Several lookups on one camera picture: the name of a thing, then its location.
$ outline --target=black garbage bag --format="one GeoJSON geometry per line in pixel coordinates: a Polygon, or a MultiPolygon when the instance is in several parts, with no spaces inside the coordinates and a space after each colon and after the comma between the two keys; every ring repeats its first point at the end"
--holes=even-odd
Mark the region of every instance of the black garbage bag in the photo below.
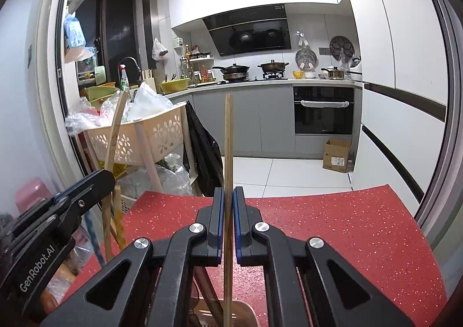
{"type": "MultiPolygon", "coordinates": [[[[204,196],[213,197],[214,189],[224,186],[224,165],[221,149],[216,140],[201,124],[190,102],[187,102],[185,108],[194,161],[198,171],[198,186],[204,196]]],[[[189,171],[190,165],[185,146],[183,148],[183,166],[189,171]]]]}

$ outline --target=red speckled tabletop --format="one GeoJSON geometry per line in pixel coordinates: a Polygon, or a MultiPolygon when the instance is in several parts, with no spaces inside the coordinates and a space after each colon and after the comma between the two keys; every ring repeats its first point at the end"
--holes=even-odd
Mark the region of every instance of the red speckled tabletop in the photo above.
{"type": "MultiPolygon", "coordinates": [[[[146,192],[125,216],[127,240],[170,237],[192,223],[196,211],[211,198],[179,197],[146,192]]],[[[446,303],[437,262],[415,220],[389,186],[329,195],[246,199],[262,219],[286,235],[327,241],[363,276],[407,314],[417,327],[429,326],[446,303]]],[[[77,276],[75,292],[99,270],[96,258],[77,276]]],[[[208,268],[219,298],[223,270],[208,268]]],[[[268,325],[261,268],[233,270],[233,298],[254,309],[262,327],[268,325]]]]}

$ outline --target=yellow bowl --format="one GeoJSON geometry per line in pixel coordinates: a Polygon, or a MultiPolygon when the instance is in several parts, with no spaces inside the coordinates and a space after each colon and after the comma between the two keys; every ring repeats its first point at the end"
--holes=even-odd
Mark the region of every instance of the yellow bowl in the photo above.
{"type": "Polygon", "coordinates": [[[178,80],[172,80],[167,82],[163,81],[161,83],[161,89],[166,94],[181,92],[182,90],[186,90],[186,88],[188,88],[189,81],[190,79],[188,78],[180,78],[178,80]]]}
{"type": "Polygon", "coordinates": [[[293,71],[293,76],[295,78],[303,78],[304,77],[304,72],[302,72],[302,71],[293,71]]]}

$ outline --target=built-in oven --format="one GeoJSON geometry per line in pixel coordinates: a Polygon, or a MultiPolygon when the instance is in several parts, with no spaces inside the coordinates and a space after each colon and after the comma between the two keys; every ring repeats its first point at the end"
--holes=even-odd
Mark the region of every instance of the built-in oven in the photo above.
{"type": "Polygon", "coordinates": [[[296,135],[352,135],[354,89],[295,86],[296,135]]]}

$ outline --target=white tile floor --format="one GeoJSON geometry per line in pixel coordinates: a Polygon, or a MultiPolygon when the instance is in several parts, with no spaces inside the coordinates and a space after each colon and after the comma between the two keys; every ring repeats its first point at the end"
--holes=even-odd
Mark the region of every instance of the white tile floor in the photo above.
{"type": "Polygon", "coordinates": [[[323,169],[321,160],[235,157],[233,181],[248,198],[352,191],[349,174],[323,169]]]}

